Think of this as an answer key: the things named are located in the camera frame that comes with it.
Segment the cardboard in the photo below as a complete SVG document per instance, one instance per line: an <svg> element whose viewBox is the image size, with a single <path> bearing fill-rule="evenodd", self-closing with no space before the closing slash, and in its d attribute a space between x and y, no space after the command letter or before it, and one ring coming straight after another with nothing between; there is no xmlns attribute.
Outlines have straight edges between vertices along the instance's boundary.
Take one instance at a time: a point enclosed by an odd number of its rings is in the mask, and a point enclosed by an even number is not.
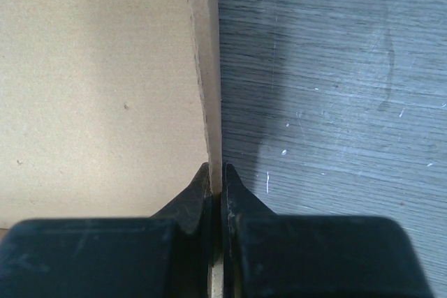
<svg viewBox="0 0 447 298"><path fill-rule="evenodd" d="M221 190L217 0L0 0L0 228Z"/></svg>

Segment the gray tabletop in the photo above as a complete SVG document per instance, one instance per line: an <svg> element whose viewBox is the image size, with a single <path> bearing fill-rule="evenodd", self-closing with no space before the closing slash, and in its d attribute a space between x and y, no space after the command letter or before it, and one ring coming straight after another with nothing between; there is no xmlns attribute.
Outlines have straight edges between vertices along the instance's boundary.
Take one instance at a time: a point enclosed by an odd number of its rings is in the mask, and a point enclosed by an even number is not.
<svg viewBox="0 0 447 298"><path fill-rule="evenodd" d="M447 297L447 0L219 0L224 159L279 213L375 214Z"/></svg>

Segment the dark stain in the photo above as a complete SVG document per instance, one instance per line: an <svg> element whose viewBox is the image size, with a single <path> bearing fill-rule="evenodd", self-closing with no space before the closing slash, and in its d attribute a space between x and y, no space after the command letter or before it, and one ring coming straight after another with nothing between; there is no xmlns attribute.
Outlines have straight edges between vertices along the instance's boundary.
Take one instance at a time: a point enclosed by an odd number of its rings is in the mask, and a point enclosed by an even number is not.
<svg viewBox="0 0 447 298"><path fill-rule="evenodd" d="M394 45L393 38L391 37L391 30L388 26L388 20L386 22L386 30L385 36L383 39L383 43L385 45L385 49L388 53L388 63L390 65L390 69L388 70L388 74L386 75L386 87L385 87L385 100L379 105L377 108L380 112L385 112L390 107L390 98L393 90L393 77L394 77L394 67L395 67L395 53L394 53Z"/></svg>

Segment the gray wooden surface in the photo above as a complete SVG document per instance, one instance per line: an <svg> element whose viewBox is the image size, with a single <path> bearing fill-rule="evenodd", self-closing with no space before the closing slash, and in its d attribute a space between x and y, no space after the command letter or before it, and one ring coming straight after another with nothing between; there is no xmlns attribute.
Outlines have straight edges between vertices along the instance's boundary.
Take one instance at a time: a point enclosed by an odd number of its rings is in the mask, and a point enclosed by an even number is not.
<svg viewBox="0 0 447 298"><path fill-rule="evenodd" d="M378 214L447 297L447 0L219 0L224 158L279 213Z"/></svg>

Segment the torn cardboard edge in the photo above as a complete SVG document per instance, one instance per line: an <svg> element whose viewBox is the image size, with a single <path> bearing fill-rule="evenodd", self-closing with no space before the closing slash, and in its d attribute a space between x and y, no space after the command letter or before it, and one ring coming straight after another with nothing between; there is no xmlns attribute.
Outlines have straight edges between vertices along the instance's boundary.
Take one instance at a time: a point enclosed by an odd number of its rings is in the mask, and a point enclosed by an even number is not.
<svg viewBox="0 0 447 298"><path fill-rule="evenodd" d="M221 78L218 0L188 0L191 9L196 71L205 121L213 194L222 190Z"/></svg>

